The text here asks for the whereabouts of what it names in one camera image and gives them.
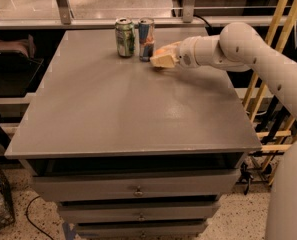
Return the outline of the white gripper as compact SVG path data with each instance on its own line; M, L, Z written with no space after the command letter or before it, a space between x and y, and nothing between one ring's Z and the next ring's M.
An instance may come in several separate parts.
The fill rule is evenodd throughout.
M185 68L197 68L195 57L195 46L199 37L189 37L183 41L174 42L163 46L163 51L173 51L177 49L177 57L173 53L162 53L153 55L150 62L157 68L174 68L179 61L179 64Z

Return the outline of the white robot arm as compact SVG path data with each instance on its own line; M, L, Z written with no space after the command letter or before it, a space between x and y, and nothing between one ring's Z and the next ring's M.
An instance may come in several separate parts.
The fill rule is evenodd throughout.
M250 25L235 22L220 34L193 36L156 50L157 68L212 66L226 71L253 70L297 121L297 62L271 48ZM297 141L276 169L265 240L297 240Z

